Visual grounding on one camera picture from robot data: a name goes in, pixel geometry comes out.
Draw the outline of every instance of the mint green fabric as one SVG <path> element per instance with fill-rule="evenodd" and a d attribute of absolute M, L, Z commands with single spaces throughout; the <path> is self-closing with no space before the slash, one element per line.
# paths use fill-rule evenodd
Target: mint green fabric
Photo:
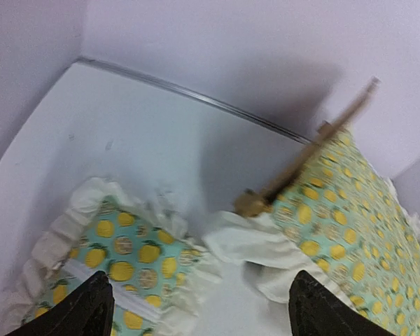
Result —
<path fill-rule="evenodd" d="M 270 211 L 359 314 L 394 334 L 420 335 L 420 245 L 350 133 L 312 157 Z"/>
<path fill-rule="evenodd" d="M 119 209 L 111 197 L 104 200 L 69 255 L 93 270 L 105 271 L 126 291 L 161 309 L 169 306 L 172 291 L 183 284 L 200 256 L 198 250 L 168 232 Z M 80 284 L 61 270 L 23 323 L 54 307 Z M 111 336 L 149 336 L 154 327 L 150 321 L 115 306 Z"/>

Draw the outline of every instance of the white zipper tape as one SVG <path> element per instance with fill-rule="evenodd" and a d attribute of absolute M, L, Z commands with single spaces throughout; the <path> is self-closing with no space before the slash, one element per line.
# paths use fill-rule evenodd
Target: white zipper tape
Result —
<path fill-rule="evenodd" d="M 74 259 L 68 259 L 62 269 L 82 282 L 89 279 L 96 272 L 96 270 L 90 269 Z M 118 306 L 150 322 L 157 323 L 159 321 L 162 314 L 160 309 L 147 303 L 138 294 L 127 292 L 121 285 L 110 279 L 109 283 L 112 285 L 113 298 Z"/>

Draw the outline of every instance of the white ruffle trim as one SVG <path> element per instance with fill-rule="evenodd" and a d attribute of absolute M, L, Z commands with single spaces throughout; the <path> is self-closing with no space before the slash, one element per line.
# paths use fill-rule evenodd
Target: white ruffle trim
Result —
<path fill-rule="evenodd" d="M 250 262 L 264 266 L 252 284 L 269 300 L 288 303 L 295 276 L 305 270 L 356 310 L 341 288 L 283 234 L 268 213 L 256 218 L 242 218 L 230 212 L 220 212 L 212 222 L 216 229 L 204 237 L 211 252 L 227 263 Z"/>
<path fill-rule="evenodd" d="M 385 179 L 386 184 L 389 188 L 389 192 L 392 194 L 395 201 L 398 201 L 398 194 L 395 186 L 393 185 L 392 181 L 389 178 Z M 420 218 L 417 213 L 413 213 L 412 215 L 409 215 L 407 210 L 403 207 L 401 207 L 402 212 L 404 213 L 406 217 L 407 223 L 411 226 L 412 230 L 414 231 L 414 235 L 417 238 L 417 240 L 420 242 Z"/>
<path fill-rule="evenodd" d="M 24 316 L 45 290 L 46 280 L 58 270 L 71 248 L 81 238 L 87 225 L 97 215 L 106 196 L 116 198 L 119 207 L 137 214 L 153 226 L 168 231 L 176 239 L 188 242 L 201 251 L 202 258 L 172 293 L 171 306 L 163 311 L 155 334 L 182 336 L 190 332 L 199 316 L 200 306 L 212 286 L 221 282 L 219 262 L 205 248 L 184 239 L 188 224 L 171 209 L 140 201 L 127 195 L 120 185 L 103 178 L 91 178 L 73 192 L 65 212 L 36 242 L 13 290 L 3 293 L 3 333 L 20 327 Z"/>

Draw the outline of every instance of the fabric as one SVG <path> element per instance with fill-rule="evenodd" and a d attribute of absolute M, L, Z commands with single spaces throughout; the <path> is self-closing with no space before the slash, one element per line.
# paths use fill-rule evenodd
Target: fabric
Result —
<path fill-rule="evenodd" d="M 221 276 L 216 259 L 184 237 L 186 229 L 171 209 L 154 209 L 115 182 L 91 178 L 38 240 L 16 289 L 7 293 L 5 331 L 104 270 L 115 298 L 112 336 L 187 335 Z"/>
<path fill-rule="evenodd" d="M 310 158 L 266 211 L 219 213 L 204 240 L 223 261 L 263 265 L 254 286 L 271 300 L 288 302 L 292 280 L 306 270 L 388 331 L 420 334 L 420 245 L 390 181 L 350 133 Z"/>
<path fill-rule="evenodd" d="M 350 133 L 308 161 L 272 216 L 361 315 L 392 333 L 420 331 L 420 245 Z"/>

